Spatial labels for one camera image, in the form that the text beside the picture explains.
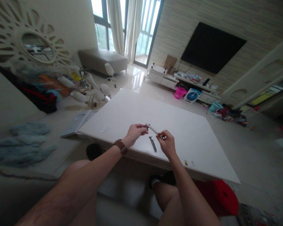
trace window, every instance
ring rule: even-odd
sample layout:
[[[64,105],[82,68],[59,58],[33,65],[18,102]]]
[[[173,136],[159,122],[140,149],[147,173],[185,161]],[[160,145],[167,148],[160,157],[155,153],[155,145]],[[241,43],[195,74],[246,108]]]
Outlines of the window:
[[[135,52],[136,62],[147,64],[159,8],[160,0],[143,0],[141,31],[137,40]]]
[[[99,49],[115,51],[113,36],[108,14],[107,0],[91,0],[94,14],[95,29],[97,34],[97,44]],[[123,22],[124,43],[126,37],[126,22],[128,15],[129,0],[120,0],[120,8]]]

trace flat screen tv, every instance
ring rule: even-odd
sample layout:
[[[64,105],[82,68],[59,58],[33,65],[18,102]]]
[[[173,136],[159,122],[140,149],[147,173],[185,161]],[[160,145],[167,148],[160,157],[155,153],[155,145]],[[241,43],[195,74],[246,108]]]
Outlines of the flat screen tv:
[[[217,74],[246,40],[199,22],[181,59]]]

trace hand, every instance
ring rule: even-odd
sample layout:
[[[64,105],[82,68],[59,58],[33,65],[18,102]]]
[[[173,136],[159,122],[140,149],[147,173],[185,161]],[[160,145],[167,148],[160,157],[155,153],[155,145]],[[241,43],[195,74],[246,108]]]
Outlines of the hand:
[[[129,131],[122,142],[126,145],[127,148],[133,146],[135,141],[145,134],[148,134],[147,126],[144,124],[133,124],[129,127]]]
[[[170,159],[170,157],[176,155],[176,150],[175,150],[175,140],[172,134],[168,130],[164,130],[160,133],[158,133],[159,136],[156,136],[156,138],[159,141],[161,150],[164,152],[164,154]]]

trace white door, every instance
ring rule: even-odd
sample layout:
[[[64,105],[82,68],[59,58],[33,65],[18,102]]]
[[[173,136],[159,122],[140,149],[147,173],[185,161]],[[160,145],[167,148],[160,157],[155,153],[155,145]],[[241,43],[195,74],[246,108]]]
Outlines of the white door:
[[[238,108],[263,90],[283,80],[283,42],[228,88],[221,101]]]

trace white coffee table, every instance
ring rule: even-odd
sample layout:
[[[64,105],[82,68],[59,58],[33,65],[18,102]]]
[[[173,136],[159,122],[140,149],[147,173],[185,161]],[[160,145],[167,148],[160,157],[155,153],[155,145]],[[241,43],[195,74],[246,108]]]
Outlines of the white coffee table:
[[[94,138],[107,149],[115,140],[125,137],[129,126],[135,123],[149,123],[157,131],[169,130],[175,137],[176,152],[192,178],[223,179],[240,184],[205,117],[129,90],[119,91],[79,132]],[[157,152],[154,152],[149,136],[153,137]],[[136,141],[125,157],[171,170],[168,158],[151,130]]]

